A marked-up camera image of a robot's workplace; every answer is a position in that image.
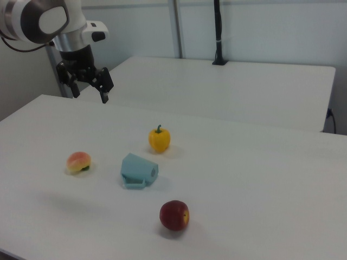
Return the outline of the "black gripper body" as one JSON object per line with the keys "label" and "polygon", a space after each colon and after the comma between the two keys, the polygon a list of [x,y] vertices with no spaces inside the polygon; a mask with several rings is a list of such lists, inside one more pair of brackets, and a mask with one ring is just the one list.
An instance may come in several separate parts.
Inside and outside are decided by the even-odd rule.
{"label": "black gripper body", "polygon": [[98,78],[94,56],[90,45],[77,51],[61,51],[62,61],[58,64],[60,81],[68,81],[68,74],[75,75],[78,81],[93,81]]}

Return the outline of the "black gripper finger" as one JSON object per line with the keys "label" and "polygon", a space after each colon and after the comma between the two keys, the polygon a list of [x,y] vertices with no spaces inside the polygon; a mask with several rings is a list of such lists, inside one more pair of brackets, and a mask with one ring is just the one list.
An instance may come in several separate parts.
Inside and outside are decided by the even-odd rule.
{"label": "black gripper finger", "polygon": [[96,71],[91,86],[98,90],[103,104],[106,104],[108,102],[108,94],[114,87],[110,72],[106,67]]}
{"label": "black gripper finger", "polygon": [[71,73],[63,62],[60,62],[56,66],[57,75],[60,83],[68,86],[71,89],[74,98],[80,95],[78,85],[76,84],[77,77],[74,73]]}

